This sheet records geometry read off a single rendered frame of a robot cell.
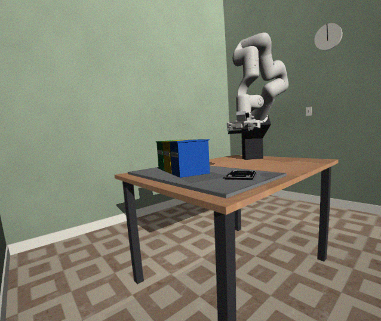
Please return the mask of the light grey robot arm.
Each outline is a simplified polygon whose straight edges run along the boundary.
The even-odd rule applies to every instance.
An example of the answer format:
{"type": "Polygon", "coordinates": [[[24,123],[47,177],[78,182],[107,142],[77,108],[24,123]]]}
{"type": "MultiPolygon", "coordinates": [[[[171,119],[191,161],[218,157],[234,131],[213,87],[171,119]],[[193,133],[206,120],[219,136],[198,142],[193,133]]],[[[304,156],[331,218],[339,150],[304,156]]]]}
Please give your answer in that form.
{"type": "Polygon", "coordinates": [[[261,124],[266,122],[274,98],[288,89],[285,65],[280,60],[273,61],[271,48],[270,36],[267,33],[259,33],[241,40],[233,52],[234,65],[243,65],[243,79],[236,97],[238,122],[252,119],[260,120],[261,124]],[[248,87],[259,77],[259,69],[264,81],[273,78],[275,80],[263,87],[261,96],[248,95],[248,87]],[[251,112],[251,109],[255,110],[251,112]]]}

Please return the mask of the green open-top bin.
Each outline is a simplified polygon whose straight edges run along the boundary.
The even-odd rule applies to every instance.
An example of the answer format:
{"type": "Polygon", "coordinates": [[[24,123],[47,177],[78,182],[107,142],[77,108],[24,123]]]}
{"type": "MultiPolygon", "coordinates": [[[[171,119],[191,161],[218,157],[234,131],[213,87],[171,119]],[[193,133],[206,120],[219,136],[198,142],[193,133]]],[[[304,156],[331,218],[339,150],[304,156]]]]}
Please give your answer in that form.
{"type": "Polygon", "coordinates": [[[158,152],[158,168],[165,171],[162,141],[156,141],[156,143],[157,143],[157,152],[158,152]]]}

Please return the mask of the blue general waste bin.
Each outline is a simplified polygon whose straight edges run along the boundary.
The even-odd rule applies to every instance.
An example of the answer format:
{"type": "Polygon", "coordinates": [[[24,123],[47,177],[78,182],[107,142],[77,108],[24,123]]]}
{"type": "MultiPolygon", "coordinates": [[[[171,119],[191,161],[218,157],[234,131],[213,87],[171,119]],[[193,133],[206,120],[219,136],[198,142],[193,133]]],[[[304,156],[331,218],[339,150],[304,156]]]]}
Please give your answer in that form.
{"type": "Polygon", "coordinates": [[[209,174],[209,140],[169,141],[172,174],[180,178],[209,174]]]}

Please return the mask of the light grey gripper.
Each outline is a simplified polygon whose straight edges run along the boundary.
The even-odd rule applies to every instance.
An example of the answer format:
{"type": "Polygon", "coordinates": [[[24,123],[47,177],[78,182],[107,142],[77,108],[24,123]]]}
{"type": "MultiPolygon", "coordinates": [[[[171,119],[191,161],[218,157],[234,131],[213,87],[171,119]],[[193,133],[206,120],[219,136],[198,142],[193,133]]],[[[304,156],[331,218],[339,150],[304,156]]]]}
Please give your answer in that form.
{"type": "Polygon", "coordinates": [[[227,129],[228,131],[231,131],[233,129],[248,129],[248,131],[253,130],[253,124],[254,128],[260,128],[260,120],[247,120],[242,122],[227,122],[227,129]]]}

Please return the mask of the yellow open bin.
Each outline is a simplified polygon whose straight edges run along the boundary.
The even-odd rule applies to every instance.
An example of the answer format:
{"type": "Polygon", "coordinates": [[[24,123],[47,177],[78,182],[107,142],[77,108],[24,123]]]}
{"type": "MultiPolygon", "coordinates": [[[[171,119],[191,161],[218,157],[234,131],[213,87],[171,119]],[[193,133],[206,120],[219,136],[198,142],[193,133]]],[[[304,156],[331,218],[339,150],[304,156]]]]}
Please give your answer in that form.
{"type": "Polygon", "coordinates": [[[172,174],[172,172],[171,172],[170,143],[169,143],[169,141],[162,141],[162,145],[163,145],[165,172],[172,174]]]}

